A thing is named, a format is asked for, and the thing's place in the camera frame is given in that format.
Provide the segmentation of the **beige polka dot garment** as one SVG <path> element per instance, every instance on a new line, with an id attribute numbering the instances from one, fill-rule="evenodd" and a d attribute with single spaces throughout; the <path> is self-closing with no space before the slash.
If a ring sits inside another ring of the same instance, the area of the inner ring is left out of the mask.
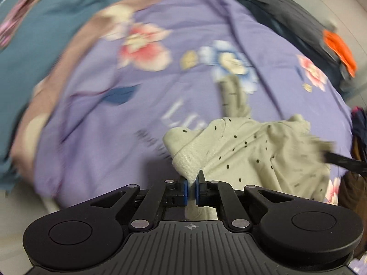
<path id="1" fill-rule="evenodd" d="M 233 189 L 260 186 L 322 202 L 330 180 L 323 155 L 334 145 L 310 134 L 310 123 L 300 114 L 284 121 L 258 122 L 251 118 L 239 78 L 219 82 L 224 117 L 206 127 L 170 129 L 163 137 L 172 165 L 189 185 L 185 216 L 189 220 L 215 220 L 212 205 L 199 207 L 195 180 L 227 182 Z"/>

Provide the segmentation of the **dark clothes pile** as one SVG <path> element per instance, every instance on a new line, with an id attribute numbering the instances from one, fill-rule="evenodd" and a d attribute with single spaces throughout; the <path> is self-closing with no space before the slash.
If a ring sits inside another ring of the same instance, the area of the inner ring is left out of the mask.
<path id="1" fill-rule="evenodd" d="M 366 161 L 366 110 L 354 107 L 351 112 L 353 149 L 358 152 L 360 160 Z"/>

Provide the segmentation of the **orange cloth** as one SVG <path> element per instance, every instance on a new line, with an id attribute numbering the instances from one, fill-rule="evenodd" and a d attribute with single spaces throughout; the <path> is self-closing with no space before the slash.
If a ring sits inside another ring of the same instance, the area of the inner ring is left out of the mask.
<path id="1" fill-rule="evenodd" d="M 352 51 L 349 49 L 343 39 L 336 33 L 327 29 L 323 30 L 323 41 L 328 48 L 341 60 L 342 64 L 347 69 L 349 75 L 354 78 L 358 69 L 357 63 L 353 57 Z"/>

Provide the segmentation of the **purple floral bed sheet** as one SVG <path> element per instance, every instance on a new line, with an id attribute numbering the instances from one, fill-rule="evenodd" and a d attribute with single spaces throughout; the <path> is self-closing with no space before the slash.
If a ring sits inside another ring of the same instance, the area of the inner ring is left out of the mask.
<path id="1" fill-rule="evenodd" d="M 122 0 L 97 12 L 34 89 L 11 159 L 45 197 L 69 207 L 130 182 L 176 176 L 170 129 L 225 116 L 238 78 L 261 125 L 300 119 L 349 155 L 350 109 L 306 52 L 237 0 Z"/>

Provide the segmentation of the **teal blue blanket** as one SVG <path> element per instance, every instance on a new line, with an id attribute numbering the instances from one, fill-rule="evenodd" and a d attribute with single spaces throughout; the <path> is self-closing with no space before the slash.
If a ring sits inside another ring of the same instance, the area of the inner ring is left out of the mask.
<path id="1" fill-rule="evenodd" d="M 120 0 L 40 0 L 27 14 L 9 45 L 1 50 L 1 189 L 19 179 L 8 152 L 14 129 L 33 88 L 55 65 L 77 30 L 97 11 Z M 1 0 L 5 18 L 18 0 Z"/>

